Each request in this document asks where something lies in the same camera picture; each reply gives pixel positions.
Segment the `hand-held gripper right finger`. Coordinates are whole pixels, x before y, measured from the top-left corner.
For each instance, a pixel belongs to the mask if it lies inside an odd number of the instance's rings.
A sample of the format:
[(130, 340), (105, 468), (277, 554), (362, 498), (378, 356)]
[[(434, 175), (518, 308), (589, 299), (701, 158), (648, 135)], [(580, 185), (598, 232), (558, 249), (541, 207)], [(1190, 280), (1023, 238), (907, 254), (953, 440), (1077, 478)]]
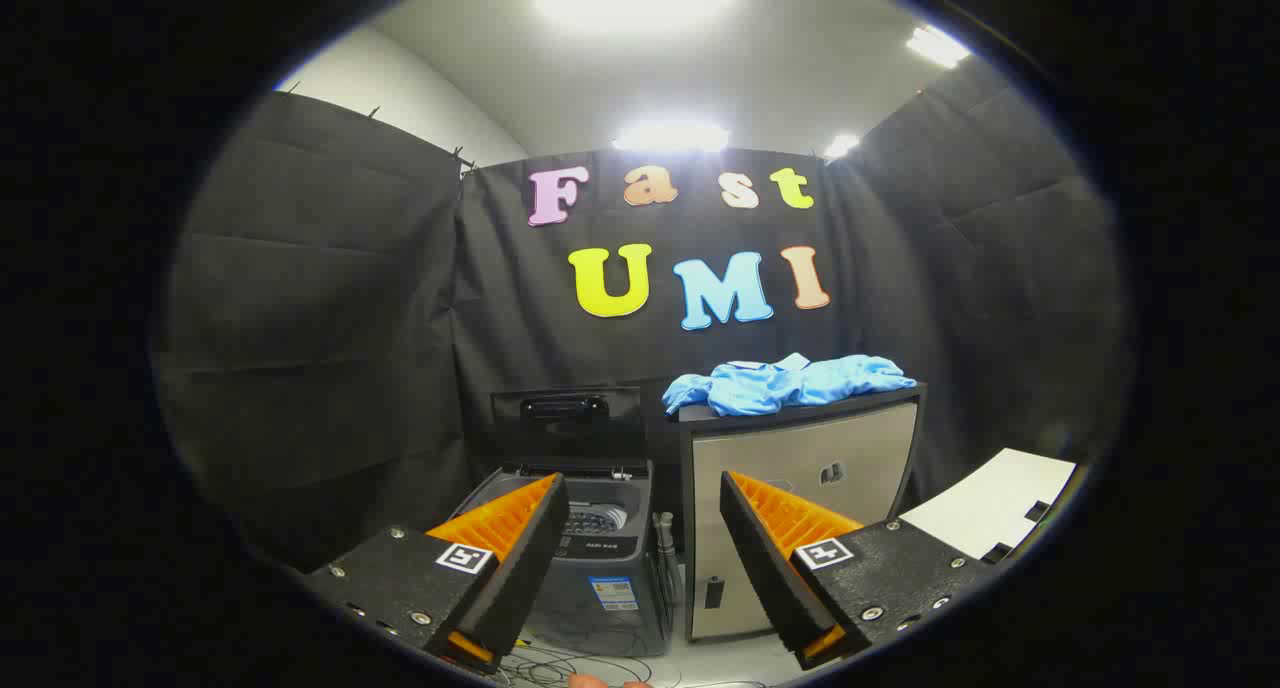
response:
[(988, 561), (908, 520), (863, 526), (740, 471), (721, 474), (719, 512), (803, 670), (887, 645), (993, 578)]

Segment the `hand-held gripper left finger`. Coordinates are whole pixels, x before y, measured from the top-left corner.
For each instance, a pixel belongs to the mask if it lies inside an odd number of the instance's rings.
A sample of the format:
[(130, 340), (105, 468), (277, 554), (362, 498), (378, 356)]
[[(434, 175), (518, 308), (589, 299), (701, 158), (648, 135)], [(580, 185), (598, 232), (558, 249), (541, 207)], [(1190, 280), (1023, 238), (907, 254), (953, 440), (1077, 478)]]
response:
[(567, 518), (566, 480), (547, 474), (433, 529), (388, 527), (305, 586), (389, 641), (495, 671), (538, 601)]

